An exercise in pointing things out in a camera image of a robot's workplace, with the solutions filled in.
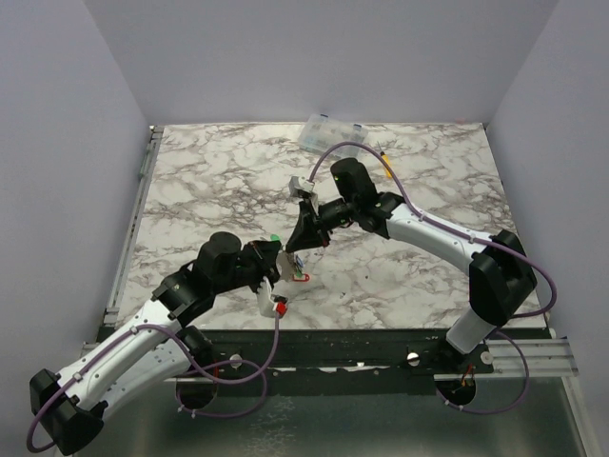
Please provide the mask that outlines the red key tag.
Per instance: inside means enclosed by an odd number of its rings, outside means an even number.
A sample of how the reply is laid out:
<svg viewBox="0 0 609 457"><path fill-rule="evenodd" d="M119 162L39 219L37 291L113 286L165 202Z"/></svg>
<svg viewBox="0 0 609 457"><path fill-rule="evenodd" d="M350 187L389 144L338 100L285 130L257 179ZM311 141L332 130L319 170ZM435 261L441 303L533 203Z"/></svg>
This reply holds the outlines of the red key tag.
<svg viewBox="0 0 609 457"><path fill-rule="evenodd" d="M294 282L305 283L310 280L310 276L307 273L298 273L292 276Z"/></svg>

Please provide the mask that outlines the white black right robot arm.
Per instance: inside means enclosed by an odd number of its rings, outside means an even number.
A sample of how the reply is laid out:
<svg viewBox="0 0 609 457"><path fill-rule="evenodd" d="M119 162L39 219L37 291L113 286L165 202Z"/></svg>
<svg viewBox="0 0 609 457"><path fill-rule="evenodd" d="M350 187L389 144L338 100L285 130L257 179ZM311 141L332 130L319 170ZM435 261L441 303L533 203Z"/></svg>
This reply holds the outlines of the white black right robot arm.
<svg viewBox="0 0 609 457"><path fill-rule="evenodd" d="M444 370L460 371L470 363L471 351L512 319L537 286L520 239L509 230L491 235L430 221L403 196L377 190L364 164L355 158L336 162L330 171L340 196L325 204L318 203L313 182L291 177L289 191L300 200L299 218L286 251L325 248L334 229L357 224L384 239L421 248L465 273L469 308L437 349Z"/></svg>

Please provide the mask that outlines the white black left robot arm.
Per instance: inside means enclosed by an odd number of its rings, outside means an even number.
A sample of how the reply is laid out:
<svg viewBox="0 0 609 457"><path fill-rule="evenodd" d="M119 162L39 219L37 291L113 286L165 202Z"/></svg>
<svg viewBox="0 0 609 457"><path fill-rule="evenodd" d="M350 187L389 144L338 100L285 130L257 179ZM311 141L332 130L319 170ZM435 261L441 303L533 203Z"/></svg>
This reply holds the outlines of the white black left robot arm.
<svg viewBox="0 0 609 457"><path fill-rule="evenodd" d="M200 375L213 385L234 386L219 375L225 361L193 321L212 309L217 296L249 288L265 317L279 320L286 300L272 290L281 280L278 240L246 244L230 232L212 234L192 261L167 276L136 314L79 360L54 372L42 369L29 381L34 416L27 435L32 453L48 450L33 442L42 427L50 446L70 456L88 446L106 418L134 394L176 376Z"/></svg>

